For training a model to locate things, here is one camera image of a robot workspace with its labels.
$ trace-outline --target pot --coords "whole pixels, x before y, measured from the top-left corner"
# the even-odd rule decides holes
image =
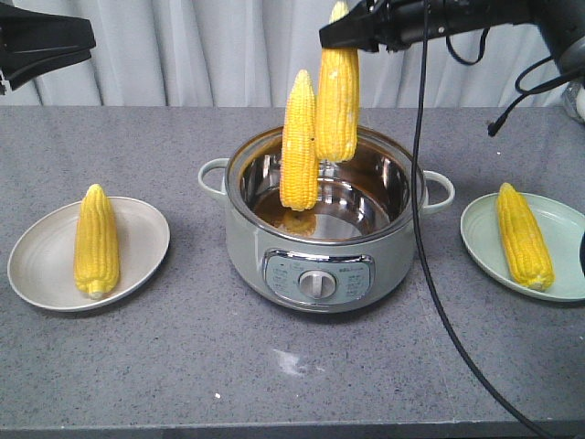
[[[338,313],[369,305],[404,279],[416,250],[410,205],[411,156],[383,134],[359,127],[354,158],[322,162],[319,197],[305,212],[279,198],[282,128],[258,134],[231,158],[205,163],[198,183],[225,208],[229,258],[255,291],[279,305]],[[212,169],[220,188],[205,183]],[[446,209],[455,189],[417,170],[421,216]],[[447,198],[429,204],[427,180]]]

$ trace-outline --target dial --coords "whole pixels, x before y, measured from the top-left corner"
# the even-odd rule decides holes
[[[309,270],[299,277],[299,289],[312,299],[324,299],[335,292],[337,287],[332,274],[322,270]]]

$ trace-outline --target pot handle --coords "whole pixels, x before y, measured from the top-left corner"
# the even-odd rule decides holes
[[[421,213],[423,215],[431,215],[447,209],[455,199],[455,186],[451,180],[443,174],[434,171],[422,171],[422,174],[426,180],[436,181],[443,186],[447,190],[447,198],[435,204],[427,204],[428,200],[426,200],[424,206],[422,206]]]
[[[203,181],[203,178],[205,178],[207,173],[212,169],[225,169],[228,166],[228,161],[228,158],[215,158],[205,163],[197,173],[197,182],[199,185],[207,192],[210,197],[216,199],[217,201],[223,201],[224,197],[227,195],[225,180],[221,180],[221,189],[214,189],[211,186],[206,185]]]

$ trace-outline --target corn on the cob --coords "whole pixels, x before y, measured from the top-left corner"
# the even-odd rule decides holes
[[[311,77],[300,70],[286,102],[282,129],[280,197],[282,205],[293,210],[311,209],[318,196],[314,106]]]
[[[546,290],[555,281],[555,273],[527,200],[512,185],[504,183],[496,204],[500,236],[513,279],[527,288]]]
[[[349,12],[335,3],[329,23]],[[359,119],[359,63],[355,48],[323,48],[315,116],[315,150],[319,159],[343,162],[354,156]]]
[[[101,299],[118,283],[118,233],[112,204],[100,185],[91,185],[81,201],[75,237],[75,284]]]

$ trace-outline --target gray countertop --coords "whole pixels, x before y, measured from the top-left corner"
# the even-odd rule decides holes
[[[425,112],[421,167],[453,205],[424,222],[447,315],[495,387],[556,435],[585,433],[585,306],[528,298],[470,258],[459,218],[503,181],[585,211],[585,127],[561,108]],[[365,309],[295,312],[262,298],[226,254],[223,208],[197,185],[282,124],[282,109],[0,108],[0,263],[21,234],[100,182],[167,218],[171,244],[135,293],[85,313],[20,299],[0,273],[0,437],[376,438],[530,435],[452,346],[418,260]],[[362,124],[411,149],[415,110]]]

